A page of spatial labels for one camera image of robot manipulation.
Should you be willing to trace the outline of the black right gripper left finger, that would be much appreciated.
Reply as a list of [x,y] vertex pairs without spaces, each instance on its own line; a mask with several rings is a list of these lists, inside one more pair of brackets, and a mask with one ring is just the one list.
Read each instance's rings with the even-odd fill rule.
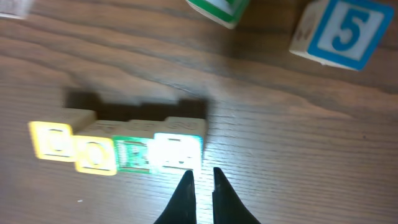
[[196,204],[193,172],[188,170],[154,224],[196,224]]

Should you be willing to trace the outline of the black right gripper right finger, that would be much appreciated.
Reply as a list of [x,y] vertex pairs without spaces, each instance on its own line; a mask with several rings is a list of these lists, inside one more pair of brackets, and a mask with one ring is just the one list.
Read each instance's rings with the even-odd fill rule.
[[214,167],[213,172],[213,223],[261,224],[260,221],[244,206],[223,171],[219,167]]

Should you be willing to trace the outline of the blue L letter block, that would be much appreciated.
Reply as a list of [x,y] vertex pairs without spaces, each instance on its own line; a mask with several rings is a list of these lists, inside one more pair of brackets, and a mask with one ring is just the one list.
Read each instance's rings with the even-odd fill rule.
[[160,173],[200,174],[207,123],[205,119],[168,117],[156,129],[150,147],[154,169]]

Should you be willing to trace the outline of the green R letter block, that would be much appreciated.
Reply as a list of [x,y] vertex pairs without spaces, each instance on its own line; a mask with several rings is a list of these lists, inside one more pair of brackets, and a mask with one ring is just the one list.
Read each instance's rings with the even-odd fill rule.
[[132,119],[115,130],[112,140],[118,171],[153,173],[150,147],[155,131],[161,123],[161,121]]

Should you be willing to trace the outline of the yellow O letter block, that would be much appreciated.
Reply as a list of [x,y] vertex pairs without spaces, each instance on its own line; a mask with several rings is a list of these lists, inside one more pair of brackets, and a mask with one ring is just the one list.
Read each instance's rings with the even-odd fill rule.
[[97,120],[73,136],[75,169],[95,175],[116,175],[113,135],[125,125],[122,121]]

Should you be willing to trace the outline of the yellow C letter block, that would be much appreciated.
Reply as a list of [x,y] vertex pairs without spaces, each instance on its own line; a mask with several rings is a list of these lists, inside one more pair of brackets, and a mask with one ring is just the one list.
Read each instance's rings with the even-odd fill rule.
[[28,123],[35,155],[39,159],[75,162],[73,135],[96,121],[92,110],[60,108]]

